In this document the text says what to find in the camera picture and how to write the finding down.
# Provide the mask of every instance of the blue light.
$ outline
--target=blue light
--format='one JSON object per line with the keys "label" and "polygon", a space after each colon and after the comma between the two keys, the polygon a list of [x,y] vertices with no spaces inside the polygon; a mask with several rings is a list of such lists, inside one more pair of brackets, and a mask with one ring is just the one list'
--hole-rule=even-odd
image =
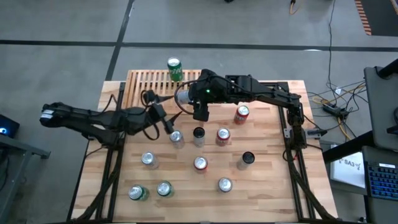
{"label": "blue light", "polygon": [[0,133],[1,134],[7,134],[8,130],[6,128],[0,128]]}

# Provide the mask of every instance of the concrete floor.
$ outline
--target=concrete floor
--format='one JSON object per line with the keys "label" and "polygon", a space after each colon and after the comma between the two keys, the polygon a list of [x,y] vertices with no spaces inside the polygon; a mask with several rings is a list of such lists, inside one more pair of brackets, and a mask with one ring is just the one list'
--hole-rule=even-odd
{"label": "concrete floor", "polygon": [[[289,16],[288,0],[136,0],[124,42],[328,46],[331,0],[303,1]],[[0,40],[115,42],[128,0],[3,0]],[[336,0],[333,46],[393,47],[395,37],[364,33],[354,0]],[[0,113],[21,123],[17,138],[52,152],[34,159],[19,189],[10,223],[66,219],[87,141],[78,133],[39,123],[44,103],[62,101],[95,109],[114,47],[0,45]],[[225,74],[252,74],[260,80],[305,80],[308,91],[327,90],[329,52],[303,50],[170,49],[122,47],[112,80],[129,69],[166,69],[178,56],[183,68],[209,68]],[[332,52],[331,81],[343,86],[363,79],[363,68],[386,65],[391,52]],[[371,129],[368,106],[348,119],[359,135]],[[314,114],[323,115],[320,110]],[[336,125],[317,117],[323,128]],[[343,142],[334,129],[325,140]],[[362,196],[333,190],[340,218],[364,216]]]}

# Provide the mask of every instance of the wooden table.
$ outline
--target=wooden table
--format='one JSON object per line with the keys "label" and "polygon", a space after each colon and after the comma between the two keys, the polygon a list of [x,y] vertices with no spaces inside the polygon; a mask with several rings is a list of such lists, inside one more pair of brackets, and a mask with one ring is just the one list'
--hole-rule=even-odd
{"label": "wooden table", "polygon": [[[198,78],[199,70],[185,70],[185,80]],[[141,106],[139,94],[143,89],[153,89],[160,95],[171,95],[175,84],[168,80],[166,70],[131,70],[126,80],[123,107]],[[312,112],[302,80],[287,81],[292,93],[302,96],[304,113],[311,119]],[[104,108],[110,94],[117,97],[120,82],[104,82],[99,100],[99,110]],[[195,121],[192,116],[181,115],[175,129],[185,138],[183,149],[174,149],[160,128],[160,138],[148,140],[142,133],[128,136],[124,147],[123,163],[118,185],[118,197],[114,210],[114,222],[291,222],[297,221],[292,186],[287,163],[282,159],[284,141],[276,106],[261,102],[242,103],[250,109],[250,115],[242,126],[233,123],[236,105],[209,105],[210,118],[206,123]],[[179,112],[173,100],[163,106],[169,117]],[[206,130],[206,144],[196,148],[192,131],[202,126]],[[216,130],[227,127],[231,140],[225,147],[215,144]],[[304,128],[313,128],[309,122]],[[154,136],[154,129],[148,128]],[[308,140],[318,146],[318,141]],[[88,152],[99,148],[91,142]],[[148,170],[141,163],[141,155],[154,152],[160,161],[157,170]],[[256,155],[256,161],[247,170],[236,168],[236,161],[245,151]],[[206,174],[193,170],[196,156],[205,156],[209,166]],[[337,217],[336,207],[323,163],[322,152],[308,147],[303,150],[310,188],[329,213]],[[72,218],[81,215],[94,199],[101,185],[106,150],[92,154],[84,163]],[[231,192],[216,191],[221,177],[233,180]],[[168,180],[175,188],[172,198],[161,198],[156,186]],[[145,202],[135,202],[128,197],[133,184],[142,184],[150,190]],[[110,191],[106,197],[104,216]],[[305,217],[308,217],[305,197],[300,190]]]}

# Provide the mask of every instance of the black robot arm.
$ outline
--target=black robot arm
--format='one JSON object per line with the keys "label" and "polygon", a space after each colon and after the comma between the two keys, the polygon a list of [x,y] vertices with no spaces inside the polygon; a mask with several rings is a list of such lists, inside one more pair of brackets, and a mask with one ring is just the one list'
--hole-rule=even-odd
{"label": "black robot arm", "polygon": [[193,105],[193,119],[208,121],[208,103],[235,103],[261,101],[287,108],[287,122],[292,130],[292,149],[307,147],[303,107],[300,95],[288,93],[262,85],[250,75],[227,75],[225,78],[215,72],[203,69],[198,80],[191,84],[189,98]]}
{"label": "black robot arm", "polygon": [[163,123],[167,134],[172,133],[174,121],[179,114],[166,121],[166,112],[162,105],[157,104],[171,97],[160,97],[149,90],[144,93],[146,105],[151,103],[146,108],[132,107],[105,112],[74,108],[63,103],[46,104],[43,105],[40,122],[48,128],[66,127],[78,131],[86,138],[95,137],[103,146],[114,146],[120,133],[135,135],[155,126],[159,121]]}

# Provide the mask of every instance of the red soda can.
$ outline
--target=red soda can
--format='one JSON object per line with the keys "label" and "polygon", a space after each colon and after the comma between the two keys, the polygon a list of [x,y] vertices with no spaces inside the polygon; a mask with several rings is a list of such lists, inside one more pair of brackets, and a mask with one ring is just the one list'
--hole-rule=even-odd
{"label": "red soda can", "polygon": [[231,135],[230,135],[228,129],[220,128],[217,131],[216,144],[219,146],[225,146],[225,145],[227,145],[230,137],[231,137]]}
{"label": "red soda can", "polygon": [[202,156],[198,156],[193,161],[193,166],[195,167],[196,172],[199,174],[204,174],[206,172],[207,165],[208,165],[207,159]]}
{"label": "red soda can", "polygon": [[244,124],[249,116],[249,108],[247,106],[240,106],[236,109],[234,122],[235,124]]}

